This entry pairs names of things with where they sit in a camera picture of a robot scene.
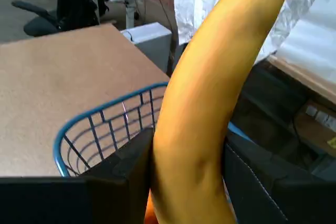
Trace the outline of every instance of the chair armrest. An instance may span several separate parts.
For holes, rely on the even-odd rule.
[[[23,2],[23,1],[20,1],[20,0],[13,1],[12,5],[14,7],[20,8],[22,10],[27,10],[29,12],[37,14],[38,16],[48,20],[50,23],[52,23],[57,28],[59,26],[58,22],[57,22],[57,19],[54,16],[51,16],[48,13],[47,10],[45,10],[45,9],[39,7],[39,6],[33,5],[31,3],[28,3],[28,2]]]

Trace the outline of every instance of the office chair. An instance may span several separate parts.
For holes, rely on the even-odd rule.
[[[23,1],[13,1],[12,5],[38,15],[24,26],[24,32],[33,37],[99,24],[93,0],[57,0],[57,9],[50,12]]]

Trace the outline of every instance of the white plastic sheet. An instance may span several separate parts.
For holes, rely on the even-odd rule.
[[[191,40],[206,16],[219,0],[174,0],[179,44]],[[279,16],[267,36],[256,62],[274,53],[290,30],[305,14],[314,0],[285,0]]]
[[[336,83],[336,0],[315,0],[276,56]]]

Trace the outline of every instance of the black chair back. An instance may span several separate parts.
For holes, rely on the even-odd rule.
[[[93,0],[57,0],[57,20],[61,30],[73,30],[98,24]]]

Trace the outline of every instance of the wire basket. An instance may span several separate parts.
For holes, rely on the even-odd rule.
[[[54,158],[62,176],[78,176],[141,130],[155,128],[167,82],[153,84],[76,116],[58,132]]]

